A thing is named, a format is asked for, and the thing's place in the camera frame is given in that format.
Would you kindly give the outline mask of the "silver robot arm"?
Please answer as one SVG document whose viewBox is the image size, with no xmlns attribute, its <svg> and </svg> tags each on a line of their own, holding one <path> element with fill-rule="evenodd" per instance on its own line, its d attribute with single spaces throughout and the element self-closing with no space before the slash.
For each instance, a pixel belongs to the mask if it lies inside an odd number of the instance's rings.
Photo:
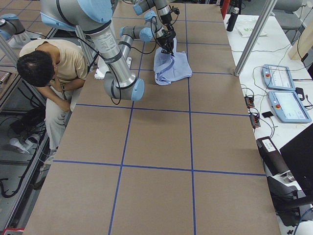
<svg viewBox="0 0 313 235">
<path fill-rule="evenodd" d="M 110 0 L 43 0 L 41 18 L 46 25 L 66 31 L 80 26 L 109 67 L 104 78 L 106 93 L 112 99 L 137 101 L 144 94 L 144 81 L 130 71 L 126 62 L 133 40 L 155 39 L 163 53 L 173 54 L 176 33 L 171 14 L 178 15 L 179 9 L 170 7 L 165 0 L 133 0 L 131 3 L 137 15 L 145 14 L 145 24 L 124 27 L 120 42 L 111 29 Z"/>
<path fill-rule="evenodd" d="M 175 13 L 177 16 L 180 14 L 177 7 L 170 6 L 166 0 L 131 0 L 130 2 L 133 4 L 133 9 L 137 15 L 155 7 L 162 24 L 169 31 L 174 31 L 171 14 Z"/>
</svg>

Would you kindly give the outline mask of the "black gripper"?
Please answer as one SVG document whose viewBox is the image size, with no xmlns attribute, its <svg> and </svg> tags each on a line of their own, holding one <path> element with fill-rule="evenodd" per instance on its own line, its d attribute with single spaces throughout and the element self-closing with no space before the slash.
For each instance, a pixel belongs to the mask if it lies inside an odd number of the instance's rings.
<svg viewBox="0 0 313 235">
<path fill-rule="evenodd" d="M 169 31 L 174 31 L 171 16 L 172 13 L 175 13 L 178 16 L 179 9 L 177 7 L 163 7 L 160 9 L 161 22 L 167 27 Z"/>
<path fill-rule="evenodd" d="M 156 41 L 160 47 L 163 49 L 161 50 L 164 54 L 171 55 L 171 52 L 174 48 L 174 38 L 176 36 L 175 31 L 170 30 L 159 30 L 156 33 Z"/>
</svg>

